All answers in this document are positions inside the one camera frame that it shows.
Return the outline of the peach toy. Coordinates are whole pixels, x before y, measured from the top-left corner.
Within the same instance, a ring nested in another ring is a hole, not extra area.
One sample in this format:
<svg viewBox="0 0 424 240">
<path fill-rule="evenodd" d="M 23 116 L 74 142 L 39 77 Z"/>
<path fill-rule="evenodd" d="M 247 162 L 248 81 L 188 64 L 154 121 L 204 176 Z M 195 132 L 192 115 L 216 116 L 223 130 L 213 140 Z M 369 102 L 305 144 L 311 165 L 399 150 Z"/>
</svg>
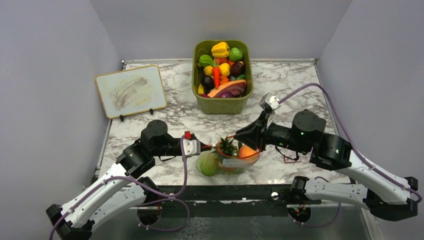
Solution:
<svg viewBox="0 0 424 240">
<path fill-rule="evenodd" d="M 238 151 L 238 157 L 246 162 L 255 162 L 260 157 L 260 152 L 243 145 Z"/>
</svg>

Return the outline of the orange spiky pineapple toy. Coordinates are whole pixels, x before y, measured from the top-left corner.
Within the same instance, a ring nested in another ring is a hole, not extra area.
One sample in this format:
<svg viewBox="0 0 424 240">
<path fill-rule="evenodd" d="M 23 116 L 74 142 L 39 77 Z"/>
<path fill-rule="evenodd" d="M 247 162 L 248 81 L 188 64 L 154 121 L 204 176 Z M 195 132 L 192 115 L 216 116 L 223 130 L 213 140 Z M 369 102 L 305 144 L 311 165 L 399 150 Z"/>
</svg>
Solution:
<svg viewBox="0 0 424 240">
<path fill-rule="evenodd" d="M 236 145 L 234 145 L 234 139 L 232 136 L 221 138 L 220 142 L 216 146 L 219 155 L 223 159 L 231 159 L 239 156 L 239 149 Z"/>
</svg>

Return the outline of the clear zip bag orange zipper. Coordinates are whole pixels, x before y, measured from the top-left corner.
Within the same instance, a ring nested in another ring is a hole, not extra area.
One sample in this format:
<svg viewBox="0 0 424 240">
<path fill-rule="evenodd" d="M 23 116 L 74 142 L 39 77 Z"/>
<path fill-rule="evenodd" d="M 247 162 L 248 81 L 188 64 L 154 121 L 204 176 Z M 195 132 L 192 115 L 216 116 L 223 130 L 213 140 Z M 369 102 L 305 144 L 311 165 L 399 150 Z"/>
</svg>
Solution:
<svg viewBox="0 0 424 240">
<path fill-rule="evenodd" d="M 234 138 L 233 138 L 233 144 L 235 146 L 237 146 L 238 150 L 244 145 L 243 143 L 238 142 Z M 216 153 L 218 155 L 218 158 L 219 158 L 218 165 L 220 167 L 220 174 L 218 174 L 218 175 L 229 175 L 229 176 L 240 175 L 240 174 L 246 172 L 261 157 L 261 153 L 258 150 L 257 151 L 260 153 L 260 157 L 256 161 L 252 161 L 252 162 L 241 160 L 239 158 L 239 156 L 236 156 L 236 157 L 233 157 L 233 158 L 221 158 L 221 156 L 218 153 L 217 147 L 212 148 L 211 150 L 208 150 L 208 151 L 216 151 Z"/>
</svg>

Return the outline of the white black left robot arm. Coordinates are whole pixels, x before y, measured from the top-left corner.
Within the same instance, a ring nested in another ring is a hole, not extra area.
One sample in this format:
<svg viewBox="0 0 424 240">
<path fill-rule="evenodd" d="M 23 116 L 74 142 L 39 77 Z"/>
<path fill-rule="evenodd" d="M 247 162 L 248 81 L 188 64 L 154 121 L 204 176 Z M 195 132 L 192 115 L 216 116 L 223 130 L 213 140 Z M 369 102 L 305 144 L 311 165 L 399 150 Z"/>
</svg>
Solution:
<svg viewBox="0 0 424 240">
<path fill-rule="evenodd" d="M 47 208 L 52 230 L 62 240 L 88 240 L 103 222 L 137 205 L 149 206 L 177 201 L 187 187 L 187 158 L 211 150 L 197 137 L 185 131 L 175 138 L 162 120 L 152 120 L 141 131 L 140 138 L 125 148 L 109 170 L 69 202 Z M 181 157 L 183 185 L 177 193 L 161 192 L 148 177 L 142 175 L 155 166 L 155 158 Z"/>
</svg>

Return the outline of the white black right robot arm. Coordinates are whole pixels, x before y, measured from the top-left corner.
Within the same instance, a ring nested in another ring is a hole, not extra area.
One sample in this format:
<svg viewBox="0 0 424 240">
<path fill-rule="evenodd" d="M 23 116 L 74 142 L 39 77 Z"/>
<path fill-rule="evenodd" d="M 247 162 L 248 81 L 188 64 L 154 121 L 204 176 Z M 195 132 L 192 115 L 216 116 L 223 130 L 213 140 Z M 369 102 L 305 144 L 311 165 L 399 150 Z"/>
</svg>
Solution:
<svg viewBox="0 0 424 240">
<path fill-rule="evenodd" d="M 291 127 L 272 123 L 271 115 L 263 111 L 258 119 L 238 130 L 234 138 L 253 150 L 264 151 L 268 145 L 310 154 L 310 163 L 335 171 L 355 180 L 355 183 L 329 183 L 322 179 L 296 176 L 289 199 L 300 204 L 330 200 L 369 210 L 377 218 L 397 222 L 415 217 L 418 202 L 411 192 L 418 189 L 414 177 L 398 177 L 356 153 L 342 137 L 326 133 L 326 121 L 309 110 L 298 112 Z"/>
</svg>

